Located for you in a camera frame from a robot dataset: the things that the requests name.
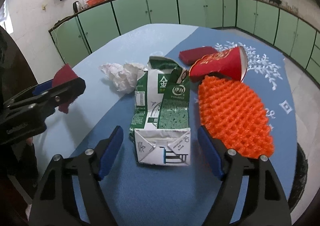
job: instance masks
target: floor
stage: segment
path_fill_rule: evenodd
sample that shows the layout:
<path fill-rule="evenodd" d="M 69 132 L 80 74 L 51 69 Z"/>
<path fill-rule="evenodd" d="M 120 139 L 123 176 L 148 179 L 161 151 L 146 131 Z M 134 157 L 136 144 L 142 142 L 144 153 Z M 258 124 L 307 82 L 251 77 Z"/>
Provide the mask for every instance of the floor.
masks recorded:
<path fill-rule="evenodd" d="M 259 41 L 236 29 L 224 31 Z M 285 58 L 284 62 L 296 110 L 297 141 L 308 160 L 305 190 L 297 206 L 291 212 L 293 224 L 302 215 L 320 188 L 320 90 L 288 58 Z"/>

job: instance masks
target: crumpled white tissue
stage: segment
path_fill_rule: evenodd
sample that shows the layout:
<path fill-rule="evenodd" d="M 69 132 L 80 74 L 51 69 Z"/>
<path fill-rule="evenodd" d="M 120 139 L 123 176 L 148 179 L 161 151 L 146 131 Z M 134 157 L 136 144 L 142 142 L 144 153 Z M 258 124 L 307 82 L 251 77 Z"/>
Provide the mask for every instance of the crumpled white tissue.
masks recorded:
<path fill-rule="evenodd" d="M 146 70 L 141 63 L 126 63 L 123 66 L 118 63 L 107 63 L 101 65 L 99 69 L 113 82 L 117 91 L 127 94 L 135 90 L 138 72 Z"/>

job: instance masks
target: white leaf pattern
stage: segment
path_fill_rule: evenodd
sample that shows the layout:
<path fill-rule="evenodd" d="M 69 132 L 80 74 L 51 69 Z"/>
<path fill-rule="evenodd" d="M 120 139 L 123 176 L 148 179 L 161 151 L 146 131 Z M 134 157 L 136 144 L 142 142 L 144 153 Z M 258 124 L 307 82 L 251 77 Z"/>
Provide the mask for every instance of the white leaf pattern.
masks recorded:
<path fill-rule="evenodd" d="M 244 47 L 248 57 L 247 71 L 254 71 L 257 74 L 260 73 L 264 75 L 264 77 L 269 80 L 269 83 L 272 84 L 272 90 L 276 90 L 277 88 L 276 80 L 277 79 L 282 80 L 281 74 L 278 71 L 281 68 L 280 66 L 270 62 L 266 54 L 263 54 L 262 56 L 260 56 L 259 54 L 256 54 L 256 48 L 253 48 L 251 46 L 246 46 L 241 42 L 234 43 L 234 42 L 226 41 L 226 43 L 227 44 L 225 45 L 221 45 L 217 43 L 215 46 L 216 50 L 222 51 L 225 49 L 235 48 L 237 46 Z"/>

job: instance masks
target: textured orange foam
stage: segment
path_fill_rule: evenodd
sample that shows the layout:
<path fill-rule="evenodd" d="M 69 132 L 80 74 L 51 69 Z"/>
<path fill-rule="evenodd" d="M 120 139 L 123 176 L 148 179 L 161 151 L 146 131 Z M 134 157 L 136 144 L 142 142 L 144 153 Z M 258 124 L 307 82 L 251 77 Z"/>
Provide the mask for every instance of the textured orange foam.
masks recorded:
<path fill-rule="evenodd" d="M 206 76 L 199 85 L 199 111 L 201 124 L 226 148 L 250 158 L 273 154 L 266 110 L 247 85 Z"/>

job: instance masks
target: metal screw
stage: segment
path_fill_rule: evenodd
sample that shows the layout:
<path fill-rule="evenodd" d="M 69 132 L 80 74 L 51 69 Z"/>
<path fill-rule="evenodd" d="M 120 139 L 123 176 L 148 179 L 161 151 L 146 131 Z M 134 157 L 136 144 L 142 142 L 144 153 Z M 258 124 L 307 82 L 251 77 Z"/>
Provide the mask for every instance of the metal screw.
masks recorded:
<path fill-rule="evenodd" d="M 92 155 L 94 153 L 92 148 L 88 148 L 87 150 L 85 150 L 84 152 L 86 155 Z"/>
<path fill-rule="evenodd" d="M 261 159 L 263 162 L 268 161 L 268 157 L 265 156 L 264 154 L 260 157 L 260 159 Z"/>
<path fill-rule="evenodd" d="M 33 103 L 31 105 L 28 106 L 29 109 L 33 108 L 36 105 L 36 103 Z"/>
<path fill-rule="evenodd" d="M 53 159 L 54 161 L 59 161 L 60 158 L 61 158 L 61 155 L 59 155 L 59 154 L 55 154 L 55 155 L 52 157 L 52 159 Z"/>
<path fill-rule="evenodd" d="M 237 154 L 237 151 L 234 150 L 234 149 L 229 149 L 229 150 L 228 150 L 228 154 L 229 154 L 229 155 L 236 155 L 236 154 Z"/>

